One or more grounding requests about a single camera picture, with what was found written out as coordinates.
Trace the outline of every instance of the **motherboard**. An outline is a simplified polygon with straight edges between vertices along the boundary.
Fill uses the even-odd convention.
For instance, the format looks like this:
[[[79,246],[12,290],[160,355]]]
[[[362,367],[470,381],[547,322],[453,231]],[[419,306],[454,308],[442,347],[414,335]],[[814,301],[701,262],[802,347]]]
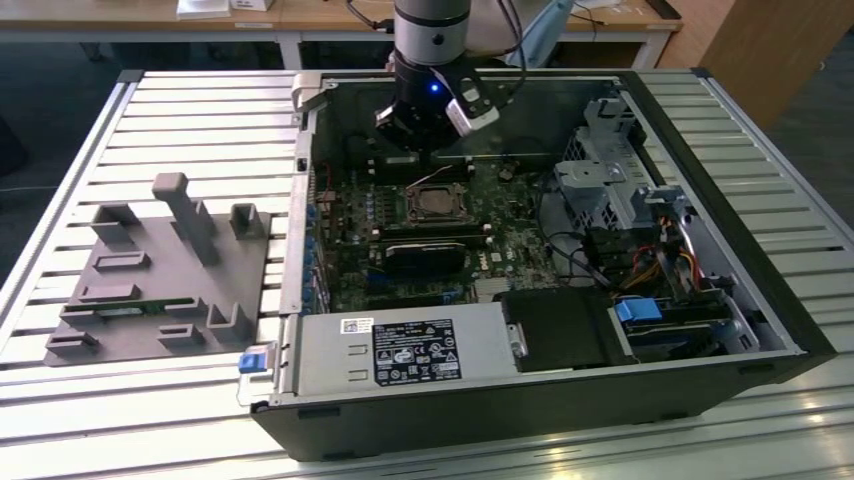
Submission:
[[[535,218],[539,176],[507,159],[469,159],[414,182],[354,173],[319,191],[330,310],[490,302],[557,286]]]

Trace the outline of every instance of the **blue object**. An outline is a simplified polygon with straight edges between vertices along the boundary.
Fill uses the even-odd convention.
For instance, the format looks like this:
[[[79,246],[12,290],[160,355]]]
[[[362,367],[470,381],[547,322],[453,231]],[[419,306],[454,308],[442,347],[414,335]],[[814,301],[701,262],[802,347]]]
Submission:
[[[614,308],[621,322],[651,322],[662,319],[654,298],[629,298]]]
[[[267,354],[244,353],[238,364],[240,373],[260,373],[267,371]]]
[[[551,51],[558,44],[561,34],[566,31],[566,22],[573,13],[575,0],[551,0],[546,8],[534,18],[522,36],[522,50],[527,68],[545,66]],[[522,66],[522,58],[517,50],[505,57],[507,65]]]

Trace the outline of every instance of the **blue drive latch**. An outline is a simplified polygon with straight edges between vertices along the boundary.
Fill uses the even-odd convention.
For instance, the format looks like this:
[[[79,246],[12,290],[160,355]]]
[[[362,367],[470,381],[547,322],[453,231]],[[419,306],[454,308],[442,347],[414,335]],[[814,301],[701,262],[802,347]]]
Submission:
[[[629,298],[614,307],[621,322],[651,322],[662,319],[654,298]]]

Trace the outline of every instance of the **red wire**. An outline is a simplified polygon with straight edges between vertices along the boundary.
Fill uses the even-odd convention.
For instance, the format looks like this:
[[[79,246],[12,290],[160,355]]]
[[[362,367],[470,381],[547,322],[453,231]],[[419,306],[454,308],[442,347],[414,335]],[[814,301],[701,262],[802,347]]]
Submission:
[[[646,250],[651,250],[653,248],[655,248],[655,245],[645,245],[635,252],[635,256],[631,257],[631,273],[635,273],[638,271],[638,260],[641,260],[641,253],[643,253]]]

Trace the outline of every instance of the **black plastic cover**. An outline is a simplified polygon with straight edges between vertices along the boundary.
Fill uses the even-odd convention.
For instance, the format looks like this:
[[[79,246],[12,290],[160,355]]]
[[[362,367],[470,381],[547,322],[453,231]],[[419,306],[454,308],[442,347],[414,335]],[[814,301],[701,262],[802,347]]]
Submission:
[[[529,355],[519,371],[633,363],[623,354],[610,299],[591,287],[517,290],[499,295],[507,323],[521,325]]]

